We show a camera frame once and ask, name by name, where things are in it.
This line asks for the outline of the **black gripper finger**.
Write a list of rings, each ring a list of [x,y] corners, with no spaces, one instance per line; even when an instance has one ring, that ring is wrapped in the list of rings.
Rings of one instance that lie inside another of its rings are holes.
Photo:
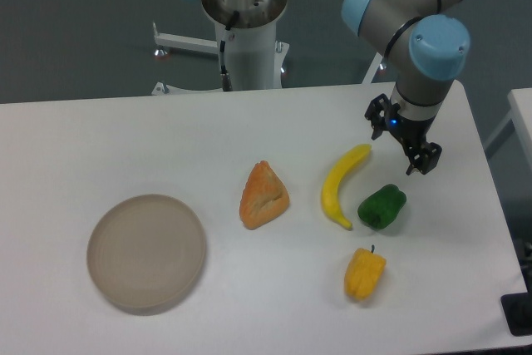
[[[371,139],[376,140],[383,132],[392,130],[393,106],[390,99],[381,94],[370,101],[364,117],[372,128]]]
[[[410,175],[415,170],[423,175],[431,172],[438,164],[442,148],[434,142],[423,142],[419,146],[409,145],[406,148],[406,156],[409,166],[406,174]]]

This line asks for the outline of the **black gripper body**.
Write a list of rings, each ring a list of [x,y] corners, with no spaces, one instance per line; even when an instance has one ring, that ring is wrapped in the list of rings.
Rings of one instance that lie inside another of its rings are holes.
[[[433,121],[434,117],[422,121],[410,120],[398,113],[391,113],[385,117],[387,130],[400,143],[409,158],[417,158],[432,150],[426,135]]]

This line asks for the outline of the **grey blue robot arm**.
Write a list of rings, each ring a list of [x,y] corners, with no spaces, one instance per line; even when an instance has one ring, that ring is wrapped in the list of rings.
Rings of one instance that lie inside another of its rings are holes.
[[[372,100],[365,117],[372,134],[389,132],[400,144],[411,170],[432,171],[441,148],[427,140],[452,82],[470,50],[464,25],[445,15],[463,0],[343,0],[346,26],[367,41],[398,78],[391,95]],[[275,66],[276,24],[288,0],[200,0],[215,27],[214,51],[224,91],[273,89],[280,85]]]

